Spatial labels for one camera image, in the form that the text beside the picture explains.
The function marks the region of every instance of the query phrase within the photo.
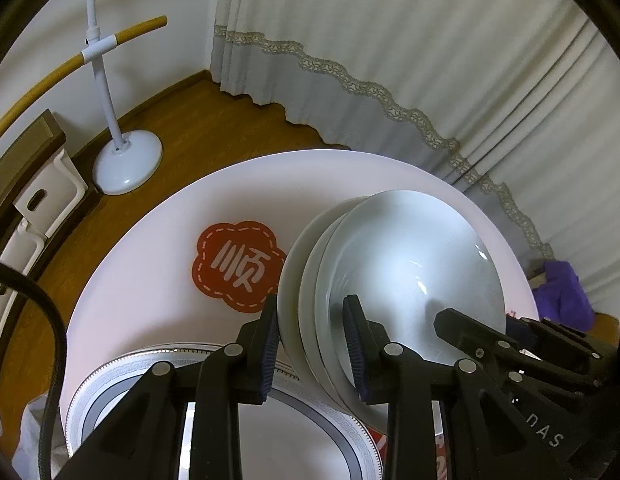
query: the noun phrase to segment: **pink table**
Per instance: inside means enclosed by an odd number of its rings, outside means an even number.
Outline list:
[[[459,211],[494,260],[506,311],[538,319],[528,282],[506,240],[473,202],[438,178],[369,153],[311,150],[264,156],[217,171],[175,193],[142,218],[104,258],[68,326],[62,420],[82,381],[123,353],[170,342],[234,341],[240,326],[258,313],[250,311],[250,298],[225,297],[246,289],[245,285],[229,288],[232,283],[249,280],[253,295],[261,294],[264,282],[260,280],[262,275],[266,280],[268,268],[279,258],[277,251],[283,258],[312,218],[347,198],[389,189],[423,191]],[[239,255],[246,226],[257,226],[254,236],[263,237],[265,256],[247,250]],[[200,238],[208,234],[210,243],[202,250]],[[202,259],[202,251],[208,249],[212,252]],[[199,286],[194,281],[200,267],[196,260],[203,261],[201,272],[207,271]]]

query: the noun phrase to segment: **white round base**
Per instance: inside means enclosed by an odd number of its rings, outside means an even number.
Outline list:
[[[123,134],[124,146],[116,150],[111,140],[94,161],[92,178],[106,195],[121,195],[136,189],[159,167],[162,147],[159,137],[145,130]]]

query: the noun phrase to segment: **purple cloth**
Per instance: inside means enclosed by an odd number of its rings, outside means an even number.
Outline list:
[[[545,262],[546,283],[535,288],[539,318],[587,332],[594,325],[594,311],[579,283],[579,277],[568,262]]]

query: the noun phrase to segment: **curtain fold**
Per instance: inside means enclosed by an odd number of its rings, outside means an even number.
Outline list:
[[[572,0],[219,0],[211,70],[462,190],[620,317],[620,63]]]

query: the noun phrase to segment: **silver bolt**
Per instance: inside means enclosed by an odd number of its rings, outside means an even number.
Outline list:
[[[459,369],[466,374],[471,374],[476,371],[476,363],[470,359],[461,359]]]
[[[515,383],[520,383],[523,380],[518,372],[508,372],[508,378]]]
[[[224,348],[224,354],[226,354],[228,357],[241,355],[241,352],[243,351],[244,347],[242,347],[239,343],[230,343]]]
[[[170,365],[165,361],[159,361],[152,365],[152,373],[156,376],[162,376],[170,371]]]
[[[384,352],[388,355],[401,355],[404,353],[404,347],[399,343],[388,343],[384,346]]]

